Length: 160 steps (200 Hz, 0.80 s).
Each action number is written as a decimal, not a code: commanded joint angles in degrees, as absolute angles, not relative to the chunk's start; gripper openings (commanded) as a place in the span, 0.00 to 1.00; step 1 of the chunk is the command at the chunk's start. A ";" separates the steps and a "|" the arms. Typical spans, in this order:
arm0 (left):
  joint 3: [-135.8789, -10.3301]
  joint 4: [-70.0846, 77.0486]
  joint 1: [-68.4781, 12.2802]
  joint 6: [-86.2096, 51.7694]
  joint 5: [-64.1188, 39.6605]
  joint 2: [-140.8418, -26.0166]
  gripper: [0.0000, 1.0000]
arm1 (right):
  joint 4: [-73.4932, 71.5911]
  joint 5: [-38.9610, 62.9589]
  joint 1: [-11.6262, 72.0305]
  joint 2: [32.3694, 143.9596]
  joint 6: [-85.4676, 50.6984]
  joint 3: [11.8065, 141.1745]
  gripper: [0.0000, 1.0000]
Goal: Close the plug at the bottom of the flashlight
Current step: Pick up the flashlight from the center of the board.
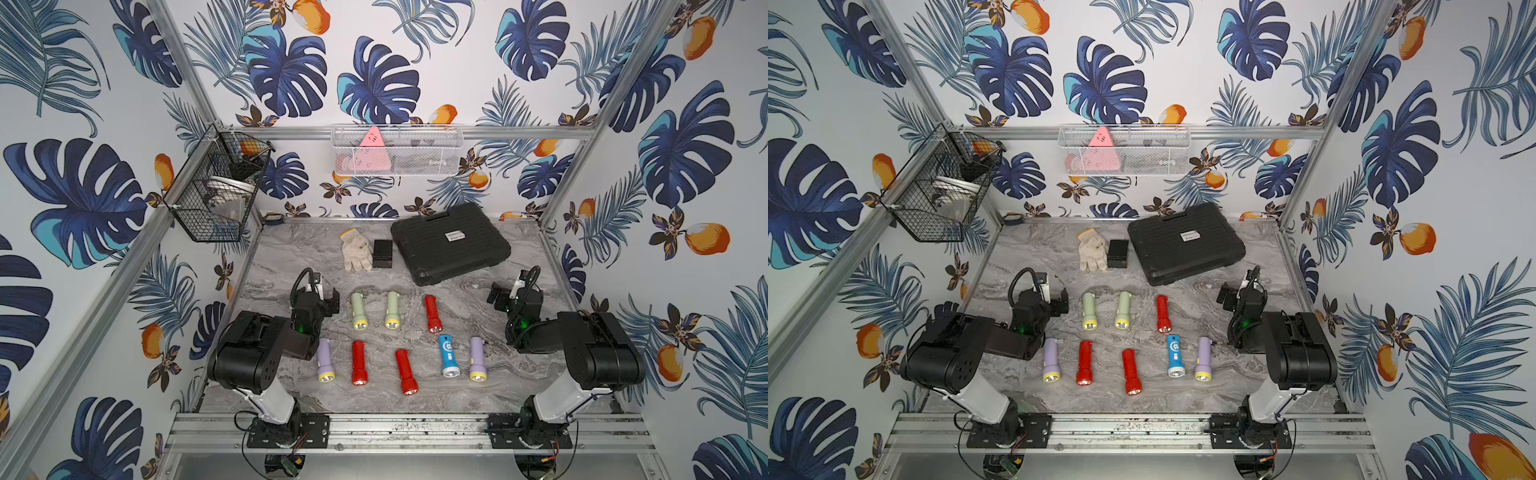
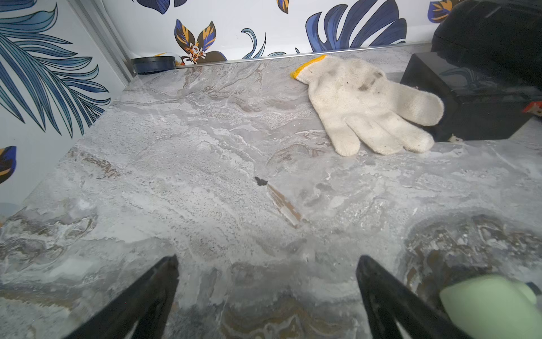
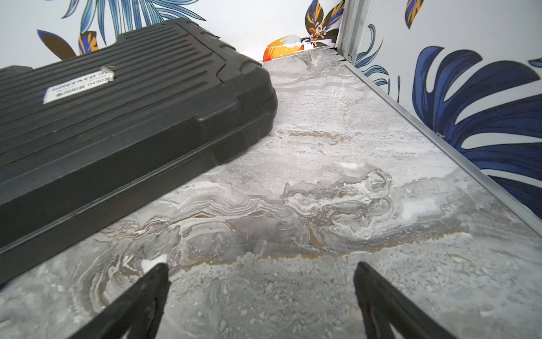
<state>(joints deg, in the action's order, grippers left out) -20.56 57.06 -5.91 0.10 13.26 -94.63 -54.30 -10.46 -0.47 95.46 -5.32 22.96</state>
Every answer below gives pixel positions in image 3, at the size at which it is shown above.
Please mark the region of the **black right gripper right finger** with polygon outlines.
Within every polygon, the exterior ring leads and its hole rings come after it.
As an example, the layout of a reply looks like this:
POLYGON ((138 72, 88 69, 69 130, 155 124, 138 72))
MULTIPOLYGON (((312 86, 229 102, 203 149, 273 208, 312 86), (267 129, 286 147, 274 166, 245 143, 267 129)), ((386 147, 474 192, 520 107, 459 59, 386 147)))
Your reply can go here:
POLYGON ((367 338, 454 338, 364 261, 354 273, 367 338))

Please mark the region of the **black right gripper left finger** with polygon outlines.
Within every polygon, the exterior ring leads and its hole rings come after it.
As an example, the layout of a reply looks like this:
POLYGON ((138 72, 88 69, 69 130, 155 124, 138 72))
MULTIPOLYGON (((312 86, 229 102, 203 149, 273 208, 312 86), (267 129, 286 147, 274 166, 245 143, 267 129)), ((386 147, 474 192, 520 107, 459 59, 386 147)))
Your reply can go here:
POLYGON ((71 337, 155 338, 170 285, 168 265, 155 265, 71 337))

